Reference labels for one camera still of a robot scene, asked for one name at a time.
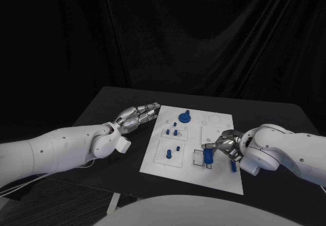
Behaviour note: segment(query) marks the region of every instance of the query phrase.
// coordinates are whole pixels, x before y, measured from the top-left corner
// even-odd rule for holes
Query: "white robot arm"
[[[157,103],[131,107],[113,123],[56,129],[30,140],[0,144],[0,188],[30,175],[76,168],[115,149],[125,153],[131,142],[120,135],[157,118],[157,108]]]
[[[239,168],[253,176],[259,168],[276,170],[283,165],[296,177],[326,186],[326,137],[292,133],[272,124],[240,134],[226,130],[213,144],[201,148],[219,149],[239,161]]]

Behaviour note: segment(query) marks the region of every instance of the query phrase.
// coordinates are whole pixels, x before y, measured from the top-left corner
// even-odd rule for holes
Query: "gray floor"
[[[112,192],[64,181],[43,179],[20,201],[0,210],[1,226],[92,226],[106,215]],[[118,207],[136,198],[119,196]]]

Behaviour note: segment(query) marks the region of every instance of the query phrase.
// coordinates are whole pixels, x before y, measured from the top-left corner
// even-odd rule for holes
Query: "small blue part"
[[[180,120],[180,122],[187,123],[190,121],[190,119],[191,119],[190,112],[188,112],[188,110],[185,110],[185,113],[181,113],[178,115],[178,120]]]
[[[167,150],[167,154],[165,154],[165,158],[170,159],[171,158],[171,150]]]
[[[213,163],[213,160],[211,160],[211,149],[207,149],[207,148],[203,149],[203,162],[207,165],[210,165]]]
[[[236,172],[236,165],[233,161],[230,161],[230,167],[232,167],[232,172]]]

